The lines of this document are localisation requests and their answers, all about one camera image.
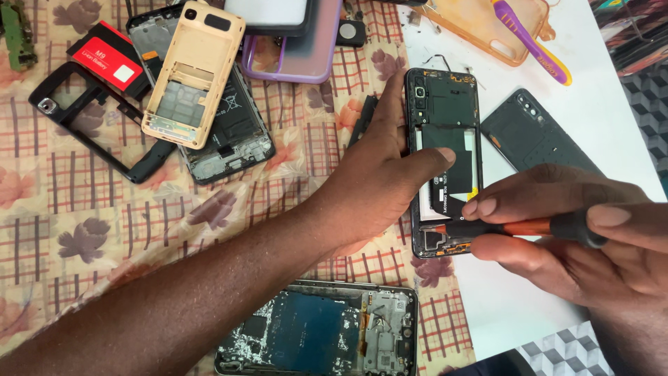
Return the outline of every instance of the clear orange phone case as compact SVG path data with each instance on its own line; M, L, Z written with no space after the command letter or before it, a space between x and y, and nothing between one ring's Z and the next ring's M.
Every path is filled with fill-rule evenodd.
M144 111L146 134L204 147L245 27L239 16L186 2Z
M545 0L506 2L533 38L554 39ZM413 9L509 66L519 66L529 55L526 46L496 17L490 0L429 0Z

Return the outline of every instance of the orange screwdriver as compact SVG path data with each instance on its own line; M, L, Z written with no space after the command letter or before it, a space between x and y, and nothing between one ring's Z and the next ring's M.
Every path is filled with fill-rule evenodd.
M474 238L485 233L508 236L554 236L558 239L574 240L591 248L603 247L608 238L600 236L587 227L587 209L555 215L549 218L529 219L512 223L487 223L477 221L451 221L436 226L434 232L453 238Z

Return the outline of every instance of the beige phone housing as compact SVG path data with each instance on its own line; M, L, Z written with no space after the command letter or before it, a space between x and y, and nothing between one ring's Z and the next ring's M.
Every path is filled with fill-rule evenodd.
M144 133L191 149L204 147L246 28L200 1L183 7L142 120Z

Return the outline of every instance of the floral tablecloth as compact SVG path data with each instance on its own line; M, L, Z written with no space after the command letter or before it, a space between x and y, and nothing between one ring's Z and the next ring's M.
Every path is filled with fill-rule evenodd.
M132 14L165 6L161 1L131 0ZM407 67L395 5L350 3L364 13L367 44L336 47L329 81L249 81L276 156L197 186L178 153L147 182L133 185L27 102L92 25L104 20L125 33L126 2L26 1L39 63L14 72L0 44L0 354L110 286L298 205L326 180L345 154L366 96L380 95L385 81ZM72 80L66 90L81 88ZM146 101L130 100L139 109ZM128 164L155 142L113 106L89 105L76 126ZM361 252L319 264L305 277L415 288L419 374L437 375L475 361L452 268L449 258L413 257L404 216ZM214 374L212 357L190 373Z

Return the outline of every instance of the camera lens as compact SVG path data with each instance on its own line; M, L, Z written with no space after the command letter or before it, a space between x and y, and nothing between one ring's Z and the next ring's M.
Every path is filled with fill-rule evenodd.
M187 19L195 19L197 11L195 9L188 9L185 16Z

